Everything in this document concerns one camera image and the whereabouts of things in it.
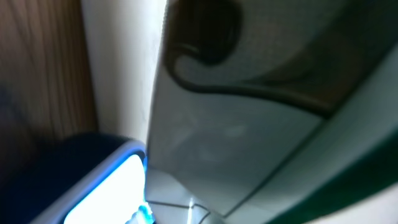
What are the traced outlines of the green white 3M package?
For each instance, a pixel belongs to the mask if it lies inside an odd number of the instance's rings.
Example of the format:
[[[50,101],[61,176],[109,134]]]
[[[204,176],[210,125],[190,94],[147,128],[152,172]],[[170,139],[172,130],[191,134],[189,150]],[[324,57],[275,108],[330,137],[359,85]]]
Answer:
[[[157,223],[396,222],[397,1],[167,1]]]

